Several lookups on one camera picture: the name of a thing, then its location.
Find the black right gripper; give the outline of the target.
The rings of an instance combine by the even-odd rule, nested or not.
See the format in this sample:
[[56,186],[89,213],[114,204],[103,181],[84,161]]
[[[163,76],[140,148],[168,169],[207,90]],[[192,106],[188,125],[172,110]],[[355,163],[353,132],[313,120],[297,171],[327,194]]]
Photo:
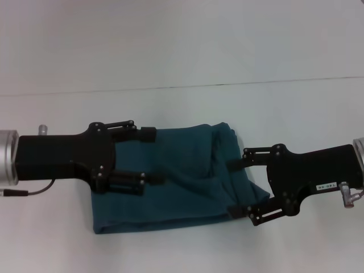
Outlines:
[[274,197],[255,205],[227,208],[233,219],[249,218],[254,226],[300,212],[303,200],[311,195],[339,190],[341,183],[363,187],[363,171],[351,144],[296,154],[283,144],[244,148],[240,159],[227,162],[229,172],[252,166],[267,166]]

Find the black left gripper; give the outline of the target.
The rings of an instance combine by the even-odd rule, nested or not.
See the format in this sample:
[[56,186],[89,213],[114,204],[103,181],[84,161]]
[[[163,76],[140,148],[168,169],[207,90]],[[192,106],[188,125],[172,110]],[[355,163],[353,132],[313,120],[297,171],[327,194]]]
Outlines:
[[15,157],[20,181],[79,179],[93,192],[142,196],[147,184],[163,185],[163,175],[113,170],[115,144],[137,140],[154,143],[155,127],[141,127],[133,120],[91,123],[76,135],[22,135]]

